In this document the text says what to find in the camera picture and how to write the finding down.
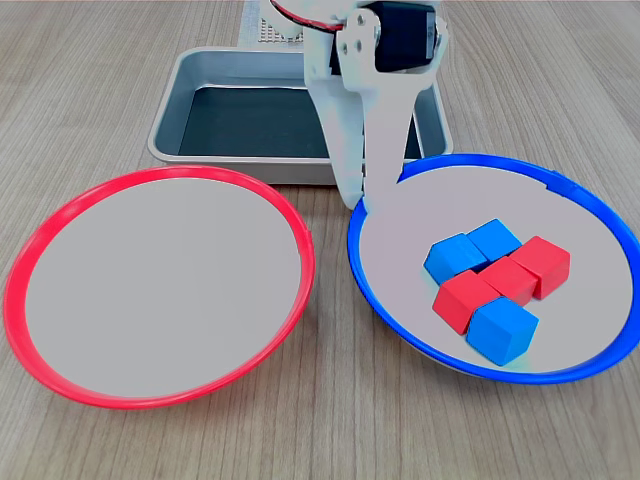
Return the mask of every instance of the red wire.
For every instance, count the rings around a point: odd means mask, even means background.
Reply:
[[[273,5],[273,7],[276,10],[278,10],[278,12],[280,12],[283,16],[285,16],[292,22],[297,23],[298,25],[302,25],[303,27],[315,28],[317,30],[322,30],[324,32],[338,32],[342,30],[342,28],[344,27],[344,25],[342,24],[332,25],[329,23],[316,22],[314,20],[308,20],[306,18],[302,18],[290,12],[289,10],[283,8],[276,0],[271,0],[271,5]]]

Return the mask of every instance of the wooden block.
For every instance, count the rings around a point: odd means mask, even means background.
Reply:
[[[489,265],[479,276],[498,293],[522,307],[531,301],[538,285],[538,278],[534,274],[509,257],[502,257]]]
[[[569,278],[569,252],[544,240],[533,237],[510,255],[510,258],[538,279],[533,297],[542,300]]]
[[[424,267],[438,285],[466,271],[479,271],[487,259],[464,233],[435,243],[424,262]]]
[[[520,305],[500,297],[474,313],[467,343],[502,367],[529,349],[538,323]]]
[[[467,234],[489,262],[509,255],[522,246],[520,240],[497,218]]]
[[[458,334],[464,335],[473,313],[500,294],[473,270],[467,270],[442,284],[433,310]]]

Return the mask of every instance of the metal tray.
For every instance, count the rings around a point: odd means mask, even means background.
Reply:
[[[154,157],[207,164],[270,184],[335,185],[304,86],[301,49],[213,48],[177,60],[149,136]],[[437,85],[420,94],[407,161],[451,152]]]

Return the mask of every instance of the wooden table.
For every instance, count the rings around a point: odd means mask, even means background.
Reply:
[[[0,3],[0,268],[63,203],[159,165],[174,61],[233,46],[242,2]],[[640,233],[640,3],[446,2],[456,151],[555,168]],[[0,338],[0,479],[638,479],[640,352],[531,388],[454,373],[394,335],[349,270],[350,212],[286,188],[316,243],[302,322],[234,385],[143,412],[49,393]]]

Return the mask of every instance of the blue cube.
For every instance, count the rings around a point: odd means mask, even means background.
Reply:
[[[487,264],[485,256],[464,233],[435,243],[424,262],[438,285],[466,270],[479,271]]]
[[[493,363],[504,366],[529,349],[538,318],[506,297],[473,314],[467,342]]]
[[[522,246],[520,240],[497,218],[468,233],[467,237],[491,263]]]

